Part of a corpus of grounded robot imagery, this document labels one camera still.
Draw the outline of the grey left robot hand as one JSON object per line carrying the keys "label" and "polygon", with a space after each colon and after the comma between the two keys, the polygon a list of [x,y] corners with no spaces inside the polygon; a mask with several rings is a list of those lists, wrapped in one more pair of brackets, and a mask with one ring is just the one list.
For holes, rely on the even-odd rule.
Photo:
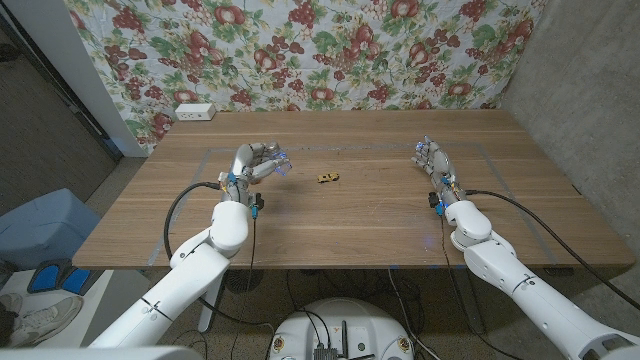
{"label": "grey left robot hand", "polygon": [[277,142],[243,144],[236,151],[227,179],[228,192],[244,195],[250,185],[272,173],[286,175],[292,168],[289,157]]}

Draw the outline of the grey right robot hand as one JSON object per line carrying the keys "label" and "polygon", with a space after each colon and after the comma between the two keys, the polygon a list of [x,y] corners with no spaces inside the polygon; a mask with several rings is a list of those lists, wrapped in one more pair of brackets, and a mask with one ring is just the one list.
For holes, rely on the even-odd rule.
{"label": "grey right robot hand", "polygon": [[411,160],[427,173],[436,190],[453,185],[457,181],[455,166],[447,153],[428,136],[416,144],[415,155]]}

